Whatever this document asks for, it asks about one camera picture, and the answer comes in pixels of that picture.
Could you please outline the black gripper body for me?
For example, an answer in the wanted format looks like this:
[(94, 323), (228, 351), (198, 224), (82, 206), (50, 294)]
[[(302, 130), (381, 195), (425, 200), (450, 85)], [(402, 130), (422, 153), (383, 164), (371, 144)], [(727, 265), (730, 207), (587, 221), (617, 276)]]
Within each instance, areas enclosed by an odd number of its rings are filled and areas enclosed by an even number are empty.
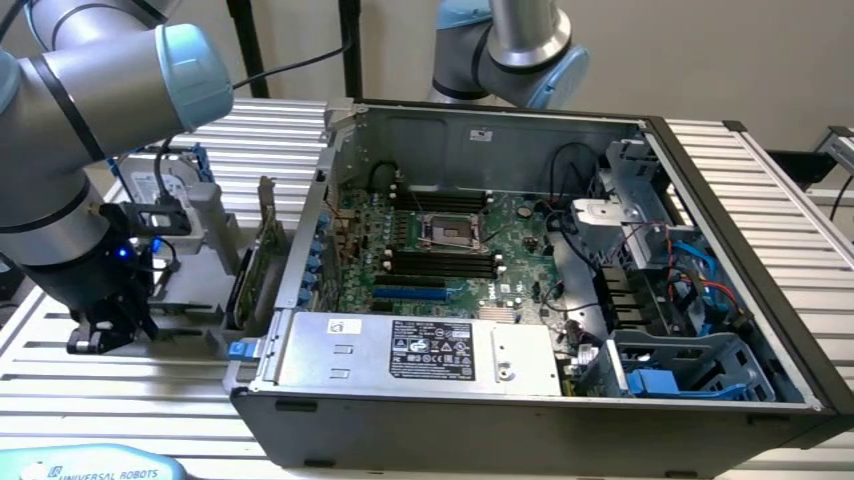
[(46, 293), (88, 321), (123, 325), (123, 295), (150, 297), (152, 257), (127, 239), (103, 239), (79, 258), (51, 265), (19, 265)]

